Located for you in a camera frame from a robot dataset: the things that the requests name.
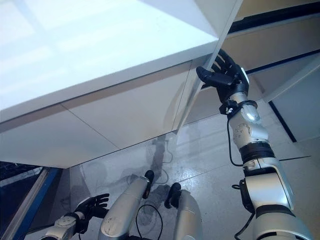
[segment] cabinet door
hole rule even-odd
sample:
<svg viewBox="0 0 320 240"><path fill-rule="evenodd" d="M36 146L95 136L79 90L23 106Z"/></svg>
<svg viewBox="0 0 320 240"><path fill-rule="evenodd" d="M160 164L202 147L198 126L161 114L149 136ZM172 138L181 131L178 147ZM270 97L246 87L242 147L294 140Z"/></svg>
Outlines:
<svg viewBox="0 0 320 240"><path fill-rule="evenodd" d="M0 124L0 161L69 168L118 150L61 105Z"/></svg>
<svg viewBox="0 0 320 240"><path fill-rule="evenodd" d="M172 131L191 61L63 103L120 149Z"/></svg>

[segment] blue metal frame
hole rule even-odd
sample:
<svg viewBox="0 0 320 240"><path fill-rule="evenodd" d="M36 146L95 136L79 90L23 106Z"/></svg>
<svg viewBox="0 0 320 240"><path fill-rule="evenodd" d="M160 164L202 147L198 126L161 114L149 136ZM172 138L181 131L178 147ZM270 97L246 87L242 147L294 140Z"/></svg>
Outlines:
<svg viewBox="0 0 320 240"><path fill-rule="evenodd" d="M18 230L16 231L13 240L19 240L21 237L24 237L28 232L30 225L42 203L49 187L51 186L52 182L54 181L57 173L60 171L59 168L50 168L49 173L43 182L39 192L37 193L33 203L31 204L30 208L28 209L24 219L22 220Z"/></svg>

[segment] white panel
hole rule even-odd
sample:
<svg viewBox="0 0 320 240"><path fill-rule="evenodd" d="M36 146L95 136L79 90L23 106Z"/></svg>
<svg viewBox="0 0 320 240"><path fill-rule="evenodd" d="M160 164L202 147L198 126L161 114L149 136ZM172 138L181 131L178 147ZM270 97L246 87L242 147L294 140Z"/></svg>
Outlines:
<svg viewBox="0 0 320 240"><path fill-rule="evenodd" d="M317 1L318 0L243 0L235 21L239 21L251 15L262 14Z"/></svg>
<svg viewBox="0 0 320 240"><path fill-rule="evenodd" d="M179 108L176 113L176 117L174 119L174 125L172 128L173 131L178 128L180 122L182 121L182 117L185 113L186 107L190 104L190 100L192 97L191 93L193 91L194 84L195 84L196 80L198 79L198 75L196 73L196 68L199 66L202 66L206 62L208 57L209 56L200 57L200 58L194 59L192 61L191 68L190 68L189 74L187 76L185 87L184 87L181 101L179 104Z"/></svg>
<svg viewBox="0 0 320 240"><path fill-rule="evenodd" d="M194 0L5 1L0 22L0 121L210 54L219 37Z"/></svg>
<svg viewBox="0 0 320 240"><path fill-rule="evenodd" d="M272 100L297 141L320 136L320 67Z"/></svg>
<svg viewBox="0 0 320 240"><path fill-rule="evenodd" d="M191 61L63 103L118 148L170 132Z"/></svg>
<svg viewBox="0 0 320 240"><path fill-rule="evenodd" d="M228 35L222 45L245 70L320 49L320 17Z"/></svg>
<svg viewBox="0 0 320 240"><path fill-rule="evenodd" d="M0 124L0 161L69 168L118 150L61 105Z"/></svg>
<svg viewBox="0 0 320 240"><path fill-rule="evenodd" d="M303 69L308 63L320 54L314 54L299 60L281 64L250 75L258 83L263 96L267 96L283 83L291 79L297 72Z"/></svg>

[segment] black stripe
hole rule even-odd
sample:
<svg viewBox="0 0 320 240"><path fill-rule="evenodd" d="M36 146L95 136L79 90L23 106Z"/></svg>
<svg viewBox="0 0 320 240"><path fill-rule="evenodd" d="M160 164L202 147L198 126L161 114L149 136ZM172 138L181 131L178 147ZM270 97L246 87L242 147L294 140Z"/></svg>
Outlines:
<svg viewBox="0 0 320 240"><path fill-rule="evenodd" d="M243 31L262 25L272 24L279 21L303 17L307 15L320 13L320 2L287 7L275 11L269 11L253 16L247 16L240 21L235 21L230 27L229 34Z"/></svg>
<svg viewBox="0 0 320 240"><path fill-rule="evenodd" d="M283 59L283 60L280 60L280 61L275 61L275 62L269 63L267 65L263 65L263 66L259 66L259 67L247 70L247 71L245 71L245 73L247 75L250 75L250 74L262 71L262 70L273 68L273 67L276 67L278 65L286 64L286 63L289 63L289 62L292 62L292 61L295 61L295 60L298 60L298 59L303 59L305 57L308 57L308 56L311 56L311 55L314 55L314 54L319 54L319 53L320 53L320 49L317 49L317 50L314 50L314 51L309 51L309 52L302 53L302 54L297 55L297 56L289 57L289 58L286 58L286 59ZM210 87L210 86L207 85L207 84L203 84L201 89L205 89L205 88L208 88L208 87Z"/></svg>
<svg viewBox="0 0 320 240"><path fill-rule="evenodd" d="M283 117L281 116L280 112L278 111L278 109L276 108L275 104L270 101L269 102L270 107L272 108L272 110L274 111L274 114L277 116L277 118L279 119L280 123L282 124L284 130L286 131L286 133L288 134L289 138L291 139L292 142L296 142L296 138L293 135L293 133L290 131L290 128L288 127L288 125L286 124L285 120L283 119Z"/></svg>

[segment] silver cylinder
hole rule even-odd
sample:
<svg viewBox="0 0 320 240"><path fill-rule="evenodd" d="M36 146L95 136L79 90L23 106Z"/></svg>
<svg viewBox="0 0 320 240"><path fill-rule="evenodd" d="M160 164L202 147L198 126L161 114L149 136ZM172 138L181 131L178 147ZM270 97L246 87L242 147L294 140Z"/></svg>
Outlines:
<svg viewBox="0 0 320 240"><path fill-rule="evenodd" d="M181 190L174 228L174 240L203 240L202 219L199 206L190 192Z"/></svg>
<svg viewBox="0 0 320 240"><path fill-rule="evenodd" d="M129 236L148 182L144 176L137 178L117 198L101 223L99 240L124 240Z"/></svg>
<svg viewBox="0 0 320 240"><path fill-rule="evenodd" d="M273 238L263 238L263 240L296 239L296 236L305 240L313 239L306 225L298 217L282 212L265 213L254 221L254 240L269 233L276 233L276 236L273 236Z"/></svg>

